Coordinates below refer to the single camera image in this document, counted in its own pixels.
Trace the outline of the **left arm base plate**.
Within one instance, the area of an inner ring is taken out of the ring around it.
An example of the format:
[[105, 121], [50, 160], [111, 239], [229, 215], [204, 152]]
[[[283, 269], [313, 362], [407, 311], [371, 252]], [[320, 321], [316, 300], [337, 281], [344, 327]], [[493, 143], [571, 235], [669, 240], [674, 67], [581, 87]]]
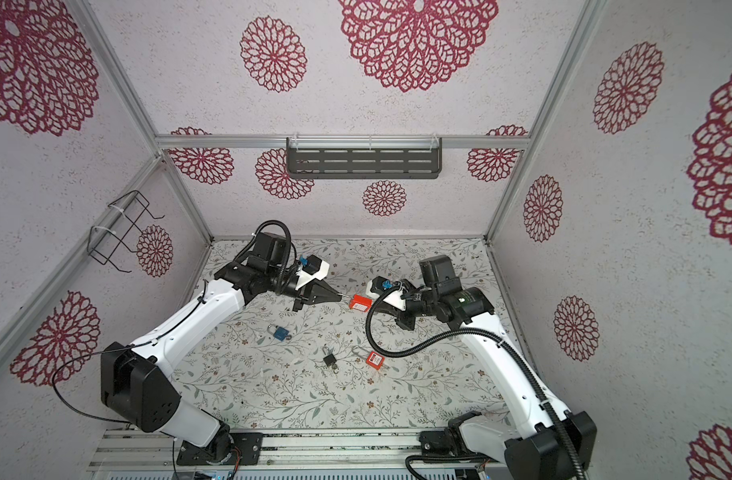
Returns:
[[206, 447], [184, 441], [175, 463], [177, 466], [257, 465], [263, 440], [262, 433], [222, 432]]

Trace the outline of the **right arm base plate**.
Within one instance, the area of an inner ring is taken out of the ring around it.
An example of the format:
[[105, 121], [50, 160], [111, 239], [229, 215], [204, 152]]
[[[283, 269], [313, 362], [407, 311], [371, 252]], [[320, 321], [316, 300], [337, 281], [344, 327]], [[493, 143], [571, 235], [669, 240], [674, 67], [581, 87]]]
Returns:
[[488, 431], [425, 430], [419, 433], [422, 457], [444, 460], [502, 462], [505, 446], [502, 439]]

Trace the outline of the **red padlock with property label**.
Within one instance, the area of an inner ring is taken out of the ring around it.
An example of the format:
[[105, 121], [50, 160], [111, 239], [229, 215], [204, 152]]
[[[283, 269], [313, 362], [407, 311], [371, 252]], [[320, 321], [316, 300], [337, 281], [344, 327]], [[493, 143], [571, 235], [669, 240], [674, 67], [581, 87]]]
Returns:
[[346, 296], [344, 301], [350, 310], [366, 313], [373, 305], [373, 300], [368, 296], [354, 294]]

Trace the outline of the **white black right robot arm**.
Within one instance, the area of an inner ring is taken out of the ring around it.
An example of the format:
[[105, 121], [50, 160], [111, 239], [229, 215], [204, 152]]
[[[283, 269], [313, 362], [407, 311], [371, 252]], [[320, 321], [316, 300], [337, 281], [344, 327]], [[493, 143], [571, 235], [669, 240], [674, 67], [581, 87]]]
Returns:
[[[421, 434], [422, 453], [410, 455], [405, 467], [414, 478], [414, 463], [484, 464], [507, 467], [514, 479], [584, 479], [597, 427], [585, 412], [572, 412], [539, 378], [515, 348], [493, 304], [477, 287], [466, 288], [446, 255], [421, 261], [423, 283], [377, 276], [366, 287], [373, 304], [365, 320], [372, 350], [383, 358], [405, 358], [445, 339], [458, 337], [492, 378], [509, 415], [495, 421], [474, 411], [449, 421], [442, 437]], [[372, 333], [377, 313], [392, 316], [411, 331], [418, 317], [434, 317], [447, 331], [401, 351], [380, 346]]]

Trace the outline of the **red padlock with warning label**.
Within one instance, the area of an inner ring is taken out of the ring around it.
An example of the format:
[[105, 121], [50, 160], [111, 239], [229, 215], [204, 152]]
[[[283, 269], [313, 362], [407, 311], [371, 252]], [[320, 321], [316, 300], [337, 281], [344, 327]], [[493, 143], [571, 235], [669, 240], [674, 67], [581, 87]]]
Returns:
[[384, 365], [385, 358], [374, 350], [361, 346], [353, 346], [351, 351], [358, 359], [363, 360], [368, 366], [377, 371], [379, 371]]

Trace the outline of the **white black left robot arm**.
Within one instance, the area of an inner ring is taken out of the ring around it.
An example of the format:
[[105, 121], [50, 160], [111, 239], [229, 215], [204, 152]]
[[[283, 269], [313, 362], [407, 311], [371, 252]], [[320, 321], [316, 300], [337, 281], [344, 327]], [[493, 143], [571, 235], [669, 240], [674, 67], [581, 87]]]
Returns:
[[[271, 225], [281, 234], [267, 232]], [[316, 255], [298, 256], [283, 222], [261, 223], [199, 296], [131, 344], [114, 342], [97, 352], [101, 403], [115, 413], [115, 422], [179, 439], [202, 463], [230, 462], [236, 454], [230, 426], [181, 397], [171, 382], [175, 369], [212, 330], [259, 295], [289, 297], [294, 311], [341, 301], [326, 281], [330, 268]]]

